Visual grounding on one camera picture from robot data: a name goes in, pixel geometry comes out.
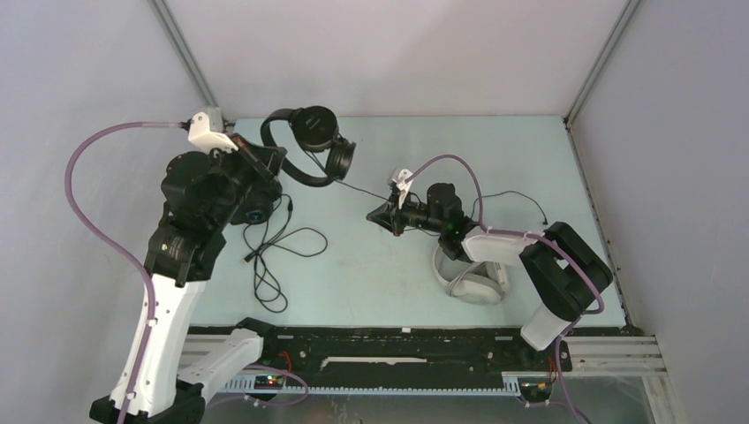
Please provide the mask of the black and blue headset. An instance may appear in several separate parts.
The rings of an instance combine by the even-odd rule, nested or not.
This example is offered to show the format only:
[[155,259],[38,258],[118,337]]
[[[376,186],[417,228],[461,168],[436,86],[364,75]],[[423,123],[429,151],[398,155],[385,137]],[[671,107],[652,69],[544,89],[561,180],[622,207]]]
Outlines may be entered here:
[[276,202],[282,193],[276,189],[261,189],[255,187],[240,203],[238,209],[230,220],[232,225],[262,224],[266,223],[274,212]]

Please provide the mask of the aluminium frame post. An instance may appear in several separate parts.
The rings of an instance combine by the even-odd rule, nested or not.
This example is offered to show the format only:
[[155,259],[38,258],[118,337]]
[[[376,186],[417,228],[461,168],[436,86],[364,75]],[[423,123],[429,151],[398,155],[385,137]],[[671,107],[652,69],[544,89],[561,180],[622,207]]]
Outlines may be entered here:
[[217,107],[218,101],[216,96],[208,83],[208,79],[200,68],[200,64],[193,54],[189,42],[185,38],[168,2],[164,0],[147,0],[147,3],[160,27],[163,29],[164,35],[174,50],[179,63],[182,65],[186,77],[190,80],[202,103],[206,106]]
[[629,29],[643,3],[644,1],[642,0],[628,0],[625,2],[623,9],[620,11],[589,73],[564,117],[564,122],[568,129],[571,129],[578,120],[580,113],[585,108],[606,67],[614,56],[618,45],[624,38],[626,31]]

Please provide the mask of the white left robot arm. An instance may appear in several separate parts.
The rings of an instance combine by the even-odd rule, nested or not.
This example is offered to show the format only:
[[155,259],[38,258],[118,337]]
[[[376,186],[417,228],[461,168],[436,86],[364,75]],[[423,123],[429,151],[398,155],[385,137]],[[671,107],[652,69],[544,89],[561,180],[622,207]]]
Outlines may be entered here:
[[275,339],[239,329],[186,371],[178,368],[194,309],[226,244],[224,229],[254,194],[280,186],[286,154],[234,134],[227,149],[187,152],[169,162],[163,213],[139,264],[146,291],[132,348],[116,387],[91,405],[92,420],[198,423],[242,367],[276,363]]

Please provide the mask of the aluminium frame post left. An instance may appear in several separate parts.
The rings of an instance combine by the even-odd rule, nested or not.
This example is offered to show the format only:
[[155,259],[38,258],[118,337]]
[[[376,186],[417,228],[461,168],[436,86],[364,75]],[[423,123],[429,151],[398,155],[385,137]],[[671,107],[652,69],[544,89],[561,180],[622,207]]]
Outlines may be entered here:
[[216,96],[208,83],[208,79],[200,68],[200,64],[193,54],[189,42],[185,38],[168,2],[164,0],[147,0],[147,3],[160,27],[163,29],[164,35],[174,50],[179,63],[182,65],[186,77],[190,80],[202,103],[206,106],[217,107],[218,101]]

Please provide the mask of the small black on-ear headphones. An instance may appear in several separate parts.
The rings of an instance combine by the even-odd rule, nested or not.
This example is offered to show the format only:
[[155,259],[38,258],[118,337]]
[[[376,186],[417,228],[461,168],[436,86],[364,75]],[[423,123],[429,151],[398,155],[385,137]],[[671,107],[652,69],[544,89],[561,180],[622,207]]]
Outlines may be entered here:
[[261,124],[260,136],[265,147],[278,148],[271,125],[276,121],[286,122],[292,135],[305,152],[310,154],[328,151],[323,167],[323,177],[314,177],[285,160],[282,170],[298,183],[309,187],[325,187],[343,181],[351,168],[356,143],[341,135],[337,116],[321,105],[305,108],[283,108],[272,112]]

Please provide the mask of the aluminium frame post right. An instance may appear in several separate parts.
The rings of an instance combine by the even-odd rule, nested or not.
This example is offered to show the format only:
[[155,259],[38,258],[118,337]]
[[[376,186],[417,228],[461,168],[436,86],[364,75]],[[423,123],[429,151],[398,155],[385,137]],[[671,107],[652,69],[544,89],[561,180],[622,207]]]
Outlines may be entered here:
[[620,11],[589,73],[564,117],[564,122],[568,129],[571,129],[578,120],[580,113],[585,108],[606,67],[614,56],[618,45],[624,38],[626,31],[629,29],[643,3],[644,1],[642,0],[628,0],[625,2],[623,9]]

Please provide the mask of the white gaming headset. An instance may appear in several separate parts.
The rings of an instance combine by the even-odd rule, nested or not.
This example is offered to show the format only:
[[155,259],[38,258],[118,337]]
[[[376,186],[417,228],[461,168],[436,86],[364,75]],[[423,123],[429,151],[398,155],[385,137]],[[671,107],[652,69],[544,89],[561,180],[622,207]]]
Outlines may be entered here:
[[432,253],[431,269],[445,294],[478,306],[498,305],[510,289],[506,268],[497,262],[472,262],[453,278],[445,278],[441,266],[447,255],[439,245]]

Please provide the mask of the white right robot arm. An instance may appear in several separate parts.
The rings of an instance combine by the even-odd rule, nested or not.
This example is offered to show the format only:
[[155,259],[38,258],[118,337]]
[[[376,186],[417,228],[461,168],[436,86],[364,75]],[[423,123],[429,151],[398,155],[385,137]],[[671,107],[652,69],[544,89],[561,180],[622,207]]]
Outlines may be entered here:
[[435,183],[426,201],[404,193],[393,185],[390,197],[369,212],[366,219],[394,236],[408,229],[437,233],[433,264],[444,259],[463,261],[469,268],[480,267],[487,274],[445,281],[451,297],[474,304],[495,304],[508,283],[507,266],[521,266],[541,299],[532,317],[520,330],[513,346],[515,361],[536,369],[549,357],[549,346],[576,320],[587,314],[613,281],[609,266],[567,223],[555,222],[542,234],[484,230],[463,209],[454,185]]

